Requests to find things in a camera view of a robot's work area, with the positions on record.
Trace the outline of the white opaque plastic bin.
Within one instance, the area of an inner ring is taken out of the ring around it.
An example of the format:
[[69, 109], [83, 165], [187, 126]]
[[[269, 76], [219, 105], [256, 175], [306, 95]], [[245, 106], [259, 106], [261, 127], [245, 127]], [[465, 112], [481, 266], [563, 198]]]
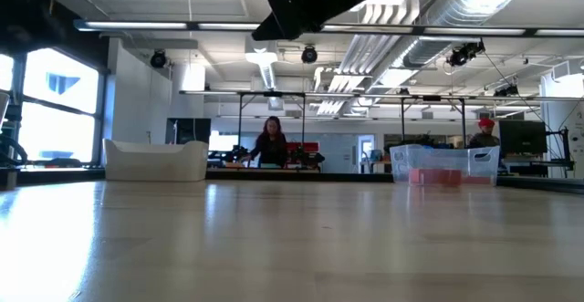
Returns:
[[209, 145], [145, 144], [103, 140], [105, 177], [126, 182], [199, 182], [205, 179]]

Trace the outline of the ribbed silver air duct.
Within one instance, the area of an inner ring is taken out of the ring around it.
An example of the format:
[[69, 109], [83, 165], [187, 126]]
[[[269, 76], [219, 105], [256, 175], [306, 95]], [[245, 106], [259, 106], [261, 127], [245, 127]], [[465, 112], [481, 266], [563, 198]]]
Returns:
[[[512, 0], [436, 0], [421, 17], [423, 26], [480, 26], [505, 8]], [[435, 60], [447, 41], [423, 40], [417, 36], [403, 39], [395, 46], [401, 51], [394, 61], [398, 66], [420, 68]]]

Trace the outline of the long ceiling light strip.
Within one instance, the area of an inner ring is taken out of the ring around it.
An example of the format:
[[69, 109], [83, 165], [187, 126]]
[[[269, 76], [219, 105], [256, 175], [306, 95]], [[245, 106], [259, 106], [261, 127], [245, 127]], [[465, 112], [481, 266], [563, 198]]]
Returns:
[[491, 26], [365, 26], [325, 25], [323, 33], [399, 36], [482, 36], [482, 37], [584, 37], [584, 28], [491, 27]]
[[172, 22], [172, 21], [91, 21], [75, 19], [78, 31], [253, 31], [258, 23], [238, 22]]

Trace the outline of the black metal rig frame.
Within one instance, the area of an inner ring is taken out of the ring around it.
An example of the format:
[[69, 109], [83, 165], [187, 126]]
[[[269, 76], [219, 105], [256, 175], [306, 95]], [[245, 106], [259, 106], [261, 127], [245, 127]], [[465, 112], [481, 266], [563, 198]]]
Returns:
[[[244, 97], [245, 96], [252, 96], [252, 97], [257, 97], [257, 96], [262, 96], [265, 97], [267, 99], [270, 98], [277, 98], [277, 99], [282, 99], [283, 97], [299, 97], [302, 98], [303, 103], [299, 106], [301, 109], [301, 119], [302, 119], [302, 134], [305, 134], [305, 121], [306, 121], [306, 100], [307, 100], [307, 95], [304, 92], [281, 92], [281, 91], [275, 91], [275, 90], [269, 90], [269, 91], [243, 91], [243, 92], [238, 92], [237, 95], [239, 96], [239, 104], [238, 104], [238, 131], [237, 131], [237, 135], [238, 135], [238, 140], [237, 140], [237, 146], [240, 147], [241, 146], [241, 139], [242, 139], [242, 128], [243, 128], [243, 110], [245, 108], [244, 105]], [[246, 154], [246, 156], [242, 156], [238, 159], [239, 162], [244, 162], [244, 161], [251, 161], [248, 158], [248, 154]]]
[[462, 146], [466, 146], [466, 106], [465, 100], [463, 98], [455, 98], [453, 96], [441, 96], [441, 95], [401, 95], [400, 96], [400, 119], [401, 119], [401, 140], [404, 141], [406, 138], [405, 131], [405, 100], [412, 99], [414, 101], [421, 100], [424, 102], [437, 103], [439, 101], [447, 101], [451, 107], [454, 107], [461, 114], [461, 126], [462, 126]]

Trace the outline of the large bright window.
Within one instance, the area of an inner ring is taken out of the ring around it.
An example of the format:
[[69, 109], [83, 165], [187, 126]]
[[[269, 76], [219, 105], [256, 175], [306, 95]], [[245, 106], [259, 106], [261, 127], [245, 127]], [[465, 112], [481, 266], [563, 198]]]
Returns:
[[101, 88], [96, 68], [58, 48], [0, 53], [0, 92], [11, 97], [15, 113], [3, 131], [31, 162], [92, 163], [99, 151]]

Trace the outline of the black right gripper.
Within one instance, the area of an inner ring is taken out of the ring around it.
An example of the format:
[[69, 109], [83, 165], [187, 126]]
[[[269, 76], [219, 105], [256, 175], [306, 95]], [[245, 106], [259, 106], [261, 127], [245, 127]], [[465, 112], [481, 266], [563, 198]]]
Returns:
[[251, 34], [255, 41], [294, 40], [345, 12], [344, 0], [267, 0], [270, 15]]

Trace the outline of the red wooden cube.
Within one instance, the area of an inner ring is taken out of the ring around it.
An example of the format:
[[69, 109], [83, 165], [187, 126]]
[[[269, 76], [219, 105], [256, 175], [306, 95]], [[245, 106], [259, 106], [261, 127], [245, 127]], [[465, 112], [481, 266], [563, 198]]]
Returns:
[[431, 169], [424, 175], [424, 178], [429, 184], [460, 186], [463, 175], [459, 170]]

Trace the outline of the black aluminium table frame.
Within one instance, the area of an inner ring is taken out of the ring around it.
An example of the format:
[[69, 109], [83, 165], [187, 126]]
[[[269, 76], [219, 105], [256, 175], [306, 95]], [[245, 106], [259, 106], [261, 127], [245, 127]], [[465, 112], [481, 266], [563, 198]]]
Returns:
[[[211, 169], [204, 175], [208, 180], [275, 181], [275, 182], [367, 182], [394, 183], [391, 174], [320, 173], [292, 170], [229, 170]], [[11, 190], [16, 186], [67, 182], [91, 182], [105, 179], [104, 169], [49, 168], [0, 169], [0, 188]], [[502, 176], [496, 186], [539, 190], [553, 193], [571, 193], [584, 196], [584, 180], [550, 179], [536, 177]]]

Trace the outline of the black monitor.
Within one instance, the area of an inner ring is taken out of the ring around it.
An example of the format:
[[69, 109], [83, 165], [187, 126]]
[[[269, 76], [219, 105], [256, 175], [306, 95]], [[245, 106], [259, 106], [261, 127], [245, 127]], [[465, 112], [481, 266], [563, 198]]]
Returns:
[[547, 131], [544, 122], [500, 120], [498, 126], [502, 153], [543, 154], [548, 151]]

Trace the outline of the person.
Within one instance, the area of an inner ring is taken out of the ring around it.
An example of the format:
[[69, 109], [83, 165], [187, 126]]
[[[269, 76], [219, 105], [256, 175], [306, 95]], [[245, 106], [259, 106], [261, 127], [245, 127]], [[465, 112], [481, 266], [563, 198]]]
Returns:
[[468, 148], [495, 147], [500, 145], [500, 140], [493, 135], [495, 123], [490, 119], [480, 119], [478, 122], [479, 132], [469, 140]]
[[270, 116], [264, 124], [262, 132], [255, 140], [255, 147], [249, 152], [248, 158], [253, 160], [260, 156], [258, 166], [273, 164], [283, 168], [287, 162], [287, 140], [282, 132], [278, 117]]

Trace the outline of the clear plastic bin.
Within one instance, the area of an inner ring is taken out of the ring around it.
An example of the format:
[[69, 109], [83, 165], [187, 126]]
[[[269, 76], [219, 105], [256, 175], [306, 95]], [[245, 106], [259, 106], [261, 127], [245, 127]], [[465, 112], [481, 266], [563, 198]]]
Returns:
[[428, 186], [436, 185], [425, 181], [424, 175], [429, 170], [459, 170], [463, 177], [492, 177], [495, 185], [499, 152], [498, 146], [475, 149], [433, 149], [410, 144], [390, 147], [391, 173], [395, 182]]

